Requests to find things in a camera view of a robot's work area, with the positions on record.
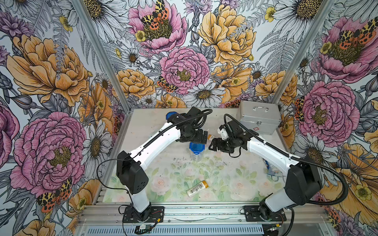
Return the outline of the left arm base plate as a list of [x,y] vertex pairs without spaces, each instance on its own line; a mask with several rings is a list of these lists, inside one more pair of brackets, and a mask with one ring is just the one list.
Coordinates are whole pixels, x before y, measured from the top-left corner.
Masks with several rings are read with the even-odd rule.
[[164,218],[164,206],[148,206],[143,212],[128,206],[123,213],[123,223],[161,223]]

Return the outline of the clear plastic cup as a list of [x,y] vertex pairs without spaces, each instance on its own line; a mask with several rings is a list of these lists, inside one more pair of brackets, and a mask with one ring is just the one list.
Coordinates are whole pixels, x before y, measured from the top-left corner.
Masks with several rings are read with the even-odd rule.
[[200,162],[204,157],[204,151],[191,151],[191,159],[192,161]]

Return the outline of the blue lid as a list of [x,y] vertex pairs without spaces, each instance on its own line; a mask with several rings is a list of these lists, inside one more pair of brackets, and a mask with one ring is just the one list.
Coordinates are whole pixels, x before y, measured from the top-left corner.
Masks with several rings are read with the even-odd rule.
[[199,155],[205,150],[205,144],[190,143],[189,149],[193,154]]
[[172,116],[176,116],[178,113],[177,112],[168,112],[165,116],[166,120],[168,120]]

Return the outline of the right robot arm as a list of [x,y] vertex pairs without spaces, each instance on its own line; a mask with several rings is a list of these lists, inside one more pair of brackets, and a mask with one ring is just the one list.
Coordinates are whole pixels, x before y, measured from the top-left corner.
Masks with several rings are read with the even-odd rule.
[[265,197],[259,204],[260,217],[272,215],[290,206],[302,206],[320,191],[322,184],[315,164],[292,155],[267,142],[257,132],[247,129],[229,114],[223,116],[224,124],[218,129],[219,138],[211,141],[209,149],[232,156],[235,149],[255,153],[273,164],[285,178],[285,186]]

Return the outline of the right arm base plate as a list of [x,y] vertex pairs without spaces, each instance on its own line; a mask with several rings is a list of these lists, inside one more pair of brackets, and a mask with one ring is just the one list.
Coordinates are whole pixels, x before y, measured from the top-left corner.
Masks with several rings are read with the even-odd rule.
[[272,212],[265,206],[243,206],[242,214],[247,222],[285,222],[287,220],[283,210]]

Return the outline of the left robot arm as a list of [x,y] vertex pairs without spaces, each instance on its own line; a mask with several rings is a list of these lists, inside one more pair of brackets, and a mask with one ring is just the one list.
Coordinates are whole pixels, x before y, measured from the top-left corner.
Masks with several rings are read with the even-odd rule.
[[166,123],[149,140],[138,148],[117,156],[116,174],[131,198],[131,209],[124,213],[124,220],[131,218],[147,221],[152,215],[152,205],[147,197],[146,186],[149,178],[145,170],[153,160],[173,142],[207,144],[208,132],[204,131],[207,116],[212,109],[191,108],[186,113],[169,112]]

